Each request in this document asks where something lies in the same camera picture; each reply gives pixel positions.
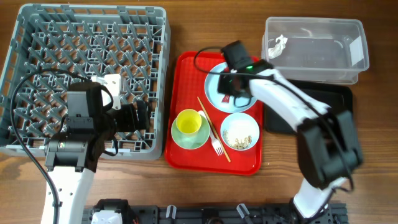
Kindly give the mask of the red sauce packet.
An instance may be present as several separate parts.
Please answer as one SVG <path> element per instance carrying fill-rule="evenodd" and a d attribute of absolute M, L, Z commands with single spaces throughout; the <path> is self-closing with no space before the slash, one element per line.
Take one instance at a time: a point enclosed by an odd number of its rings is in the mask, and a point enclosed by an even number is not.
<path fill-rule="evenodd" d="M 225 95 L 221 102 L 222 103 L 229 103 L 229 99 L 230 99 L 230 96 L 229 95 Z"/>

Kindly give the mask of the light blue bowl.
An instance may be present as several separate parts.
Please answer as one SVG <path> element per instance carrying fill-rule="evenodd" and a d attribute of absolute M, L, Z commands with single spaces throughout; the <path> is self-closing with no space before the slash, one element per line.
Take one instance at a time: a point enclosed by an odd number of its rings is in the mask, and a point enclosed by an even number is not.
<path fill-rule="evenodd" d="M 237 129 L 244 134 L 251 135 L 252 143 L 247 148 L 241 149 L 241 150 L 237 150 L 237 149 L 233 149 L 233 148 L 229 147 L 223 137 L 223 131 L 225 129 Z M 221 138 L 222 138 L 223 142 L 229 148 L 231 148 L 235 151 L 247 151 L 247 150 L 253 148 L 257 144 L 257 142 L 259 140 L 259 136 L 260 136 L 260 129 L 259 129 L 258 123 L 252 116 L 250 116 L 246 113 L 233 113 L 233 114 L 228 115 L 223 120 L 221 127 L 220 127 L 220 133 L 221 133 Z"/>

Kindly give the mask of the white napkin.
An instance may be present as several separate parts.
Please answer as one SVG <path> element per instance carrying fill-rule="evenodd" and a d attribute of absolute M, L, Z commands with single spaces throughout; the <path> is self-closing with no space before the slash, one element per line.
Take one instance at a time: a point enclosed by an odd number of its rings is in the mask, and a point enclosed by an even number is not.
<path fill-rule="evenodd" d="M 287 41 L 288 41 L 288 38 L 284 37 L 283 34 L 281 34 L 279 37 L 277 37 L 275 40 L 275 46 L 268 48 L 269 59 L 274 59 L 274 58 L 280 56 L 286 47 Z"/>

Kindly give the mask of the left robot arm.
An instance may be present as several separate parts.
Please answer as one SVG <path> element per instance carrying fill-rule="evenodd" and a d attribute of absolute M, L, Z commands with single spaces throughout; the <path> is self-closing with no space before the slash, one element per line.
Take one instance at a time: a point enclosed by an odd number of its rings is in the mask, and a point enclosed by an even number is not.
<path fill-rule="evenodd" d="M 110 91 L 97 82 L 73 83 L 67 91 L 67 129 L 54 134 L 45 149 L 45 166 L 51 182 L 42 214 L 42 223 L 80 223 L 85 202 L 102 154 L 116 156 L 116 133 L 149 129 L 150 104 L 113 108 L 103 103 Z"/>

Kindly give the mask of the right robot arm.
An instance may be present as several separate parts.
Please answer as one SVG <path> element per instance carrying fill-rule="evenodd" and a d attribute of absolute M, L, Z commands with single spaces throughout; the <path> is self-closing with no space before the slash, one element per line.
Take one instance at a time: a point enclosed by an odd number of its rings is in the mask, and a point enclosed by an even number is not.
<path fill-rule="evenodd" d="M 256 98 L 295 131 L 303 182 L 293 205 L 302 220 L 318 218 L 346 180 L 354 184 L 351 174 L 364 161 L 352 112 L 308 96 L 269 62 L 255 62 L 239 40 L 221 53 L 229 70 L 221 73 L 218 92 Z"/>

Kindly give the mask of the grey dishwasher rack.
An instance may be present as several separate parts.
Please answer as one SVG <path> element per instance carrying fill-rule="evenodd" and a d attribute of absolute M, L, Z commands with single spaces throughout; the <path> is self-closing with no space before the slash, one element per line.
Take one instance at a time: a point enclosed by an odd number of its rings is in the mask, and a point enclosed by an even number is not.
<path fill-rule="evenodd" d="M 150 129 L 117 133 L 109 159 L 156 160 L 163 150 L 165 78 L 171 30 L 162 7 L 25 4 L 1 62 L 1 152 L 44 155 L 79 77 L 120 74 L 121 105 L 150 103 Z"/>

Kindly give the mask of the light blue plate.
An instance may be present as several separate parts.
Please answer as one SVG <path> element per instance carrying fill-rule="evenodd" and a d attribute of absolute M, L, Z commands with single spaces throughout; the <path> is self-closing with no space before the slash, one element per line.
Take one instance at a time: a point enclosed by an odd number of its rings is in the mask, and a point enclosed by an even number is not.
<path fill-rule="evenodd" d="M 205 95 L 208 101 L 218 110 L 225 113 L 240 113 L 251 108 L 256 98 L 235 98 L 230 96 L 225 100 L 225 94 L 218 93 L 219 75 L 208 74 L 205 79 Z"/>

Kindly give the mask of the wooden chopstick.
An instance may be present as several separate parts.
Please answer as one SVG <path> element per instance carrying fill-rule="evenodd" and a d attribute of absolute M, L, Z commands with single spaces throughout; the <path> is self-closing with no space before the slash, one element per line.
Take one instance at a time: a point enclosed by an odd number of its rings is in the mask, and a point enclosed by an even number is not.
<path fill-rule="evenodd" d="M 205 109 L 203 103 L 201 102 L 201 99 L 200 99 L 199 96 L 197 97 L 197 100 L 198 100 L 198 102 L 199 102 L 199 104 L 200 104 L 202 110 L 205 112 L 206 117 L 208 118 L 208 120 L 209 120 L 209 122 L 210 122 L 209 125 L 210 125 L 210 128 L 212 128 L 215 137 L 220 141 L 220 137 L 218 136 L 218 133 L 216 132 L 216 129 L 215 129 L 214 125 L 213 125 L 213 122 L 211 121 L 211 119 L 210 119 L 210 117 L 209 117 L 209 115 L 208 115 L 208 113 L 207 113 L 207 111 L 206 111 L 206 109 Z M 226 150 L 225 150 L 225 148 L 224 148 L 224 145 L 222 145 L 222 143 L 221 143 L 221 148 L 222 148 L 222 150 L 223 150 L 223 152 L 224 152 L 223 155 L 226 157 L 227 161 L 228 161 L 228 162 L 231 162 L 231 159 L 230 159 L 228 153 L 226 152 Z"/>

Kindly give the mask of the yellow cup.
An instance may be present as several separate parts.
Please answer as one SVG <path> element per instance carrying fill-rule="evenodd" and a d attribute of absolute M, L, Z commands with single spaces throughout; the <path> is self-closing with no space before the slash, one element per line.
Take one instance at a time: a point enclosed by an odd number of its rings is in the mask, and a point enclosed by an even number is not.
<path fill-rule="evenodd" d="M 176 125 L 183 134 L 196 134 L 201 127 L 201 116 L 193 109 L 185 109 L 177 115 Z"/>

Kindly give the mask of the red plastic tray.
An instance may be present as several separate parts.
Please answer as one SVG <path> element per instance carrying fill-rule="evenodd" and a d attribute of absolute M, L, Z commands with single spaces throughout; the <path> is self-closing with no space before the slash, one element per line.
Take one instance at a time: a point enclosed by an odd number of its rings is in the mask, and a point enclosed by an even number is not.
<path fill-rule="evenodd" d="M 208 140 L 198 149 L 183 149 L 172 139 L 172 123 L 184 109 L 200 110 L 205 107 L 206 112 L 220 132 L 223 120 L 228 113 L 222 112 L 211 105 L 205 96 L 206 74 L 198 71 L 193 65 L 195 52 L 185 52 L 179 56 L 175 67 L 174 84 L 172 88 L 170 116 L 165 143 L 165 160 L 176 169 L 188 169 L 203 172 L 219 172 L 233 175 L 253 175 L 262 164 L 262 136 L 254 147 L 245 151 L 236 151 L 224 145 L 229 159 L 218 156 Z"/>

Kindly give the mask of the green saucer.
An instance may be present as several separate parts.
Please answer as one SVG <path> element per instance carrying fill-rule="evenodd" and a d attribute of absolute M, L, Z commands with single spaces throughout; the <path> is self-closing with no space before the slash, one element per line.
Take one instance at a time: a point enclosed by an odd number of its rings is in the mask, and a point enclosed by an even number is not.
<path fill-rule="evenodd" d="M 181 133 L 177 128 L 176 119 L 172 123 L 171 135 L 174 142 L 183 149 L 198 149 L 202 147 L 208 140 L 210 136 L 210 125 L 208 124 L 206 118 L 201 116 L 201 127 L 198 132 L 193 136 L 188 136 Z"/>

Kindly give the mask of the food scraps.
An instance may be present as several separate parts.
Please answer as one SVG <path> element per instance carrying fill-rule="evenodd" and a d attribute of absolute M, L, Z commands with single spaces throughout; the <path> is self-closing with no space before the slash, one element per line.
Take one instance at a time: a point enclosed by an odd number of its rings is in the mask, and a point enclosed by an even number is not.
<path fill-rule="evenodd" d="M 244 134 L 237 129 L 225 129 L 223 137 L 229 147 L 237 150 L 245 149 L 252 143 L 251 135 Z"/>

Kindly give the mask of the white plastic fork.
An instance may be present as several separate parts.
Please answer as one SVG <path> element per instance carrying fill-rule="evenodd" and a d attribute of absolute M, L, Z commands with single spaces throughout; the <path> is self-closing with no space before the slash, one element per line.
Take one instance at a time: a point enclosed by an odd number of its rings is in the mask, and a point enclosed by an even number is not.
<path fill-rule="evenodd" d="M 208 124 L 210 124 L 208 118 L 206 117 L 206 114 L 204 111 L 200 110 L 198 112 L 201 116 L 203 116 L 206 121 L 208 122 Z M 215 137 L 212 128 L 210 128 L 210 139 L 211 139 L 211 145 L 213 147 L 213 149 L 215 150 L 215 152 L 217 153 L 218 156 L 224 154 L 222 148 L 221 148 L 221 143 L 220 141 Z"/>

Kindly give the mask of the clear plastic bin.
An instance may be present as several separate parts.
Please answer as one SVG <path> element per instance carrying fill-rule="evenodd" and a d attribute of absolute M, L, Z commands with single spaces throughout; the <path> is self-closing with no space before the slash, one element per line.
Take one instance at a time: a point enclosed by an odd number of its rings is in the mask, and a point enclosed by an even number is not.
<path fill-rule="evenodd" d="M 268 48 L 281 34 L 288 38 L 282 54 L 269 59 Z M 369 68 L 364 27 L 357 19 L 269 17 L 261 57 L 285 78 L 352 85 Z"/>

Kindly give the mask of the black plastic tray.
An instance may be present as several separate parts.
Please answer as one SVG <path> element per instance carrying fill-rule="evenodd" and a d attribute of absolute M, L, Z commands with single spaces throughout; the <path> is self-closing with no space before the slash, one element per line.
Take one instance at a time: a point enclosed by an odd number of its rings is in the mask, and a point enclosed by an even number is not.
<path fill-rule="evenodd" d="M 353 94 L 347 86 L 326 83 L 289 80 L 312 98 L 328 104 L 332 108 L 346 108 L 353 113 Z M 272 108 L 264 105 L 264 123 L 262 128 L 269 133 L 295 135 L 295 131 Z"/>

